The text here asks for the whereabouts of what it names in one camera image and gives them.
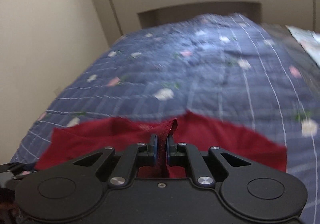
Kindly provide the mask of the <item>dark red long-sleeve sweater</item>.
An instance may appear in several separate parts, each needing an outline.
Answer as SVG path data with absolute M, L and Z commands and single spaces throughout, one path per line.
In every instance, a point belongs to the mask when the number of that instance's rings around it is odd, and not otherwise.
M 187 111 L 177 118 L 161 123 L 134 122 L 124 118 L 108 118 L 81 123 L 68 128 L 55 128 L 51 144 L 35 165 L 36 170 L 48 169 L 105 146 L 117 152 L 129 145 L 148 143 L 152 134 L 158 136 L 158 162 L 144 166 L 141 178 L 184 178 L 180 166 L 168 166 L 165 139 L 171 134 L 176 143 L 195 145 L 200 151 L 218 146 L 232 153 L 280 171 L 286 171 L 287 150 L 263 135 L 244 126 L 233 125 Z

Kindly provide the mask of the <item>white wall socket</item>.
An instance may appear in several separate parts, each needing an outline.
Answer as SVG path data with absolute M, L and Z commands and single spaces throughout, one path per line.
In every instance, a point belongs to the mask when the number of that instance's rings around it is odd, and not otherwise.
M 58 96 L 60 93 L 61 93 L 61 87 L 57 87 L 55 90 L 54 90 L 54 93 L 56 96 Z

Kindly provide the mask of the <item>blue plaid floral quilt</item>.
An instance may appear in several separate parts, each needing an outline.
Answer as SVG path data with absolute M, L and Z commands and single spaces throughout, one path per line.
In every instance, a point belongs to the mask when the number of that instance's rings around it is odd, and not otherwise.
M 285 145 L 287 171 L 308 190 L 302 219 L 319 223 L 319 68 L 287 29 L 238 13 L 124 36 L 62 90 L 12 161 L 38 160 L 52 130 L 73 119 L 160 121 L 185 111 Z

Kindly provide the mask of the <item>folded light blue clothes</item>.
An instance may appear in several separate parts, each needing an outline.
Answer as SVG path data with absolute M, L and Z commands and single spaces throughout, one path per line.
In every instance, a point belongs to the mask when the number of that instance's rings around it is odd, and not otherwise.
M 319 33 L 303 30 L 295 26 L 286 26 L 293 38 L 303 47 L 305 52 L 319 66 Z

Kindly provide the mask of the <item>beige window bench cabinet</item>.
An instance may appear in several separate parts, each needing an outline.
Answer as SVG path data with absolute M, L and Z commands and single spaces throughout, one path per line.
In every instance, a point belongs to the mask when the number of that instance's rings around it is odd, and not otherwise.
M 131 0 L 142 28 L 182 22 L 198 15 L 240 13 L 253 22 L 263 21 L 264 0 Z

